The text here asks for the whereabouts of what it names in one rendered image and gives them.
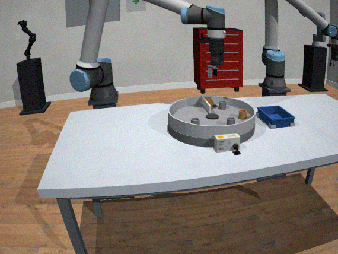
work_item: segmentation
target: red tool cabinet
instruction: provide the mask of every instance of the red tool cabinet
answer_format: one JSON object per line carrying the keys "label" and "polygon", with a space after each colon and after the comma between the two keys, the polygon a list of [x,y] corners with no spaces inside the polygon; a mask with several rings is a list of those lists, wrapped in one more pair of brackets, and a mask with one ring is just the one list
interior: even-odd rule
{"label": "red tool cabinet", "polygon": [[235,28],[225,29],[224,64],[218,67],[218,76],[208,78],[210,65],[209,44],[204,27],[193,28],[194,81],[201,93],[206,88],[233,87],[239,91],[243,86],[243,31]]}

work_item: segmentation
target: table leg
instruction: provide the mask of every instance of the table leg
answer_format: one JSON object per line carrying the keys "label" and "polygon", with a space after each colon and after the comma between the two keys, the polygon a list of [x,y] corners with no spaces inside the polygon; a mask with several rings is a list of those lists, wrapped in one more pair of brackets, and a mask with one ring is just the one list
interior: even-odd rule
{"label": "table leg", "polygon": [[100,200],[93,198],[92,201],[93,201],[93,207],[94,207],[95,215],[97,217],[102,216],[102,208],[101,208]]}
{"label": "table leg", "polygon": [[75,218],[73,206],[70,199],[67,198],[57,198],[58,205],[61,211],[63,222],[66,225],[67,232],[73,248],[76,254],[88,254],[84,241],[81,236],[81,232],[78,226],[78,223]]}
{"label": "table leg", "polygon": [[305,179],[305,183],[307,185],[311,185],[312,184],[314,170],[315,170],[315,167],[312,167],[312,168],[308,169],[307,178]]}

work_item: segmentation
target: brown cylinder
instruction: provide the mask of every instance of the brown cylinder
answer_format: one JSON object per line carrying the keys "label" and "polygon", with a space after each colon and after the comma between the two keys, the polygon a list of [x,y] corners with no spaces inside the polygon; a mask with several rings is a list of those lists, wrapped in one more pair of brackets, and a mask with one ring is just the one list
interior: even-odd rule
{"label": "brown cylinder", "polygon": [[240,109],[238,118],[242,119],[242,120],[246,119],[247,118],[247,111],[245,109]]}

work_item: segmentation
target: dark gray disc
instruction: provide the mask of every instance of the dark gray disc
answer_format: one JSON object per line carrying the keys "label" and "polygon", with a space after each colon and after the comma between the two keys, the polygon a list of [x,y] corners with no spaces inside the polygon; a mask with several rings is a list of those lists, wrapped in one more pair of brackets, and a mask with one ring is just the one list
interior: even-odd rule
{"label": "dark gray disc", "polygon": [[208,119],[218,119],[219,115],[217,115],[215,113],[211,113],[211,114],[207,114],[206,118],[208,118]]}

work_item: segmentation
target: black pedestal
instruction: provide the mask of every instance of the black pedestal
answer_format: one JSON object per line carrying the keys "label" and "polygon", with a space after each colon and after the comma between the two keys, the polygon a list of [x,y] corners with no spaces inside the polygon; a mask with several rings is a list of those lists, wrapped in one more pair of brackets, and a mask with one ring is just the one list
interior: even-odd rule
{"label": "black pedestal", "polygon": [[23,111],[20,115],[43,113],[50,102],[46,102],[41,68],[41,58],[17,63]]}
{"label": "black pedestal", "polygon": [[310,91],[327,91],[324,88],[326,47],[304,45],[303,83],[300,87]]}
{"label": "black pedestal", "polygon": [[262,96],[285,96],[286,93],[291,92],[291,89],[288,87],[285,87],[284,89],[271,89],[264,85],[263,83],[258,84],[262,88]]}

